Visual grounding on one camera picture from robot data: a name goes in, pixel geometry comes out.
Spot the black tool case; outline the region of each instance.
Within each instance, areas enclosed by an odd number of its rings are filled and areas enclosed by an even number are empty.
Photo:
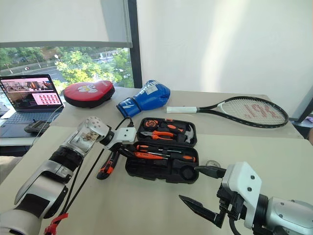
[[[149,123],[150,120],[156,120],[158,122],[157,127],[147,127],[146,123]],[[194,134],[190,143],[187,143],[185,141],[186,136],[177,130],[174,133],[173,140],[153,140],[152,137],[141,134],[141,132],[152,132],[154,130],[173,132],[173,130],[169,131],[168,125],[177,127],[183,133],[190,131],[190,127],[193,128]],[[163,118],[144,118],[138,128],[137,139],[138,141],[134,143],[135,149],[137,149],[138,145],[157,147],[158,149],[163,149],[163,151],[157,151],[157,153],[171,155],[173,152],[169,152],[169,150],[174,150],[182,152],[182,155],[190,156],[193,159],[192,162],[186,162],[185,160],[181,161],[171,157],[162,160],[128,158],[125,169],[129,175],[147,180],[165,179],[168,183],[192,184],[197,180],[199,173],[194,170],[194,167],[199,165],[199,157],[197,151],[193,148],[197,143],[196,127],[193,123]]]

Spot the tennis racket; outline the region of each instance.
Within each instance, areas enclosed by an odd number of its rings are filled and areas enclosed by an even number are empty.
[[[207,107],[167,107],[167,113],[208,113],[222,116],[244,125],[277,128],[287,124],[288,114],[265,99],[237,96]]]

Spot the window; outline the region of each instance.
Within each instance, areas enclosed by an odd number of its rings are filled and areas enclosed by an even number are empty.
[[[134,87],[128,48],[116,47],[8,47],[0,48],[0,75],[50,74],[60,93],[76,82],[109,80],[115,86]],[[4,94],[0,102],[5,104]]]

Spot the robotic hand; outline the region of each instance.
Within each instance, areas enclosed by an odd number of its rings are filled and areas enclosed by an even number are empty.
[[[246,162],[229,165],[199,166],[195,170],[213,177],[223,178],[217,192],[220,213],[214,213],[191,198],[179,196],[196,214],[221,228],[225,215],[234,235],[240,235],[234,221],[245,220],[245,227],[255,235],[313,235],[313,206],[302,201],[287,201],[260,194],[262,180]]]
[[[97,117],[89,117],[45,161],[18,191],[14,209],[0,214],[0,234],[37,235],[43,218],[52,217],[62,204],[74,170],[96,142],[111,151],[134,142],[136,129],[114,131]]]

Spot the roller blind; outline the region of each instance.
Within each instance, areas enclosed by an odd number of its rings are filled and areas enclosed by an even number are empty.
[[[127,0],[1,0],[0,46],[132,47]]]

